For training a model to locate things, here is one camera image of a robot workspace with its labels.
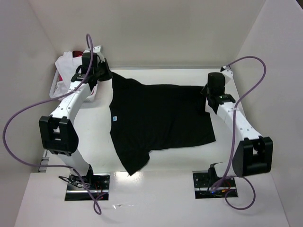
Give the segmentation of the black t shirt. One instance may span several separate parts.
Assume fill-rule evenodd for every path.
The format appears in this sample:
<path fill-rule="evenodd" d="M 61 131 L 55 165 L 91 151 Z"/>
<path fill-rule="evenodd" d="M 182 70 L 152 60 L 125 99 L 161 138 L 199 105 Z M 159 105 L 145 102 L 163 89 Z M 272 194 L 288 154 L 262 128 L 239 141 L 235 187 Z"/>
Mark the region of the black t shirt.
<path fill-rule="evenodd" d="M 145 85 L 113 74 L 112 88 L 110 135 L 129 175 L 148 163 L 152 150 L 215 142 L 202 86 Z"/>

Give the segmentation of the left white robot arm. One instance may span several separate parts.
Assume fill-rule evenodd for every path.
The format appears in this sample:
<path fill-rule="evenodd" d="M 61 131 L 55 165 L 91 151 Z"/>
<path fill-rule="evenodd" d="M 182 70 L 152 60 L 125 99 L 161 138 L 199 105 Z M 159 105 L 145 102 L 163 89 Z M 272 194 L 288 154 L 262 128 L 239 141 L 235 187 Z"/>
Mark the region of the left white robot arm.
<path fill-rule="evenodd" d="M 73 123 L 80 107 L 98 82 L 111 79 L 112 72 L 106 58 L 96 50 L 85 51 L 81 61 L 82 64 L 71 78 L 67 95 L 49 116 L 40 118 L 39 128 L 43 147 L 70 167 L 71 176 L 67 181 L 91 185 L 93 169 L 78 151 L 79 137 Z"/>

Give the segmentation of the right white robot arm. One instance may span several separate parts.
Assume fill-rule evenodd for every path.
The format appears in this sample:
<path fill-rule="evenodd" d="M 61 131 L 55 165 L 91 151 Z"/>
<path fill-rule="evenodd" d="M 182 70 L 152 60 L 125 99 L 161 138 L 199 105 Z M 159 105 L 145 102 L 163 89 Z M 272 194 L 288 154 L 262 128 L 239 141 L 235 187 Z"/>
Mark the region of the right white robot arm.
<path fill-rule="evenodd" d="M 207 111 L 216 114 L 232 131 L 231 160 L 213 164 L 218 177 L 244 177 L 268 173 L 272 167 L 273 141 L 257 132 L 236 106 L 225 85 L 231 70 L 211 72 L 201 93 L 206 97 Z"/>

